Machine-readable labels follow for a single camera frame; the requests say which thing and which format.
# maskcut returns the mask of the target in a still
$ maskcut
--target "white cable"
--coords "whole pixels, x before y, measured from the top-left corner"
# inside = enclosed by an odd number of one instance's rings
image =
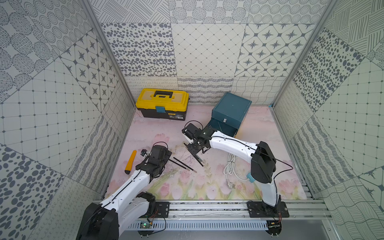
[[[228,154],[227,165],[225,166],[224,171],[223,171],[223,173],[225,175],[225,180],[227,182],[229,189],[233,188],[233,183],[231,183],[228,180],[228,174],[229,175],[232,175],[232,174],[235,175],[237,177],[237,179],[239,179],[240,181],[248,181],[248,179],[242,179],[236,174],[236,172],[235,172],[235,159],[236,159],[235,155],[233,155],[232,153]]]

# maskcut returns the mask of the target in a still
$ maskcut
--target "table surface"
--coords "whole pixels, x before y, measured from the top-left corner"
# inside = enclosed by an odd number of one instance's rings
[[[176,157],[197,173],[187,171],[172,162],[168,162],[162,175],[154,179],[143,191],[155,195],[157,200],[258,200],[262,199],[259,183],[240,181],[229,175],[228,179],[234,184],[229,189],[223,174],[228,160],[228,153],[218,149],[210,149],[205,154],[198,154],[205,161],[202,167],[184,146],[186,139],[181,133],[184,125],[190,120],[197,120],[204,126],[211,119],[212,106],[189,106],[185,121],[144,118],[136,111],[128,131],[127,138],[121,150],[106,197],[115,192],[126,182],[130,175],[124,169],[133,150],[137,151],[134,167],[144,160],[140,155],[142,149],[151,150],[155,142],[164,141],[172,152],[171,159]],[[247,142],[266,142],[275,158],[293,166],[277,126],[268,107],[252,106],[236,135],[237,139]],[[250,164],[241,158],[235,160],[236,173],[241,178],[250,172]],[[277,172],[288,169],[283,163],[277,162]],[[305,200],[306,195],[295,170],[281,173],[276,178],[278,192],[282,199]]]

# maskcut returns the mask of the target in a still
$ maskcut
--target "toolbox handle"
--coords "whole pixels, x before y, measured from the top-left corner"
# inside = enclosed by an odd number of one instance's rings
[[[173,92],[172,91],[156,91],[155,94],[153,95],[154,97],[156,97],[156,95],[168,95],[169,98],[172,98],[172,94]]]

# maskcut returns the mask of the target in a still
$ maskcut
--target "vented metal panel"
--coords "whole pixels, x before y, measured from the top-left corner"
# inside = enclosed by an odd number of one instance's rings
[[[126,230],[150,230],[164,229],[164,219],[154,220],[153,228],[140,228],[141,223],[147,220],[137,220]],[[166,230],[268,230],[265,220],[167,220]]]

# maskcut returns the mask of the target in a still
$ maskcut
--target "patterned wall tile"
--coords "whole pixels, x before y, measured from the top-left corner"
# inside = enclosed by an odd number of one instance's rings
[[[114,170],[120,146],[121,140],[101,115],[67,177],[100,193],[109,184],[108,177]]]
[[[63,174],[101,114],[59,58],[1,109],[0,141]]]
[[[115,91],[106,103],[102,115],[107,119],[120,139],[125,138],[134,111],[134,103],[128,97],[120,81],[117,82]]]
[[[271,104],[284,81],[284,77],[237,77],[231,93],[251,100],[252,104]]]
[[[324,29],[293,81],[311,109],[317,111],[362,58],[338,36]]]
[[[58,55],[91,29],[78,0],[23,0],[23,7]]]
[[[379,209],[384,212],[384,166],[366,172],[359,176],[361,183],[371,195]]]
[[[91,0],[100,23],[169,23],[167,0]]]
[[[252,0],[168,0],[171,23],[247,23]]]
[[[170,24],[103,24],[124,76],[176,76]]]
[[[292,81],[288,83],[274,110],[288,140],[291,140],[313,115],[312,110]]]
[[[384,4],[381,0],[340,0],[326,28],[363,55],[384,37]]]
[[[250,23],[317,23],[328,0],[252,0]]]
[[[241,24],[173,23],[177,76],[233,77]]]
[[[100,194],[65,177],[28,239],[75,239],[84,210]]]
[[[384,214],[355,177],[321,191],[343,239],[382,239]]]
[[[178,90],[177,77],[125,77],[125,81],[132,93],[135,101],[139,98],[139,95],[143,88],[157,88]]]
[[[0,102],[53,61],[52,48],[18,5],[0,3]]]
[[[372,51],[368,53],[367,58],[384,69],[384,37]]]
[[[2,237],[27,239],[50,205],[64,175],[0,146]]]
[[[232,87],[233,78],[180,78],[179,90],[189,93],[189,104],[216,104]]]
[[[247,24],[236,76],[280,76],[291,71],[314,24]]]
[[[384,166],[384,70],[365,58],[316,112],[356,173]]]
[[[356,176],[314,115],[290,144],[315,192]]]
[[[101,112],[114,91],[118,77],[93,30],[59,58]]]

